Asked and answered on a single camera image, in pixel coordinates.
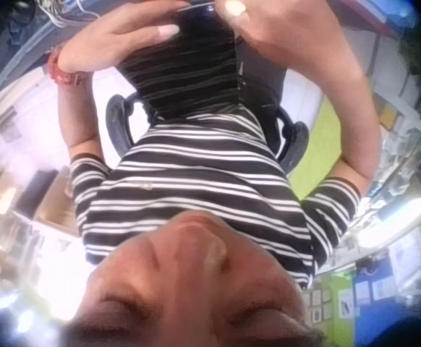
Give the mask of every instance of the person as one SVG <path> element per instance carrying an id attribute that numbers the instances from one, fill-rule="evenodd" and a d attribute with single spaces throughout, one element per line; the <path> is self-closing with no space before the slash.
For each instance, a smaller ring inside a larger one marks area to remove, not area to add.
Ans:
<path id="1" fill-rule="evenodd" d="M 257 117 L 237 104 L 160 122 L 111 170 L 91 73 L 173 42 L 179 28 L 168 18 L 188 4 L 125 4 L 88 25 L 57 56 L 63 73 L 79 76 L 59 83 L 59 120 L 78 226 L 87 260 L 97 265 L 64 346 L 320 343 L 304 323 L 301 289 L 339 243 L 372 181 L 378 118 L 326 0 L 241 2 L 236 14 L 226 0 L 216 8 L 260 55 L 321 86 L 341 122 L 341 157 L 299 201 Z"/>

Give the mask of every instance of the fingernail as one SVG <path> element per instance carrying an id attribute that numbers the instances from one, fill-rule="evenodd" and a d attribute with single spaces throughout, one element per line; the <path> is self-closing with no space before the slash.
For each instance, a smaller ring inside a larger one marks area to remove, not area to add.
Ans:
<path id="1" fill-rule="evenodd" d="M 159 36 L 161 40 L 168 40 L 172 36 L 178 34 L 180 32 L 180 28 L 178 25 L 170 24 L 170 25 L 162 25 L 158 28 Z"/>
<path id="2" fill-rule="evenodd" d="M 225 9 L 230 17 L 239 17 L 246 12 L 246 6 L 237 0 L 228 0 L 225 3 Z"/>

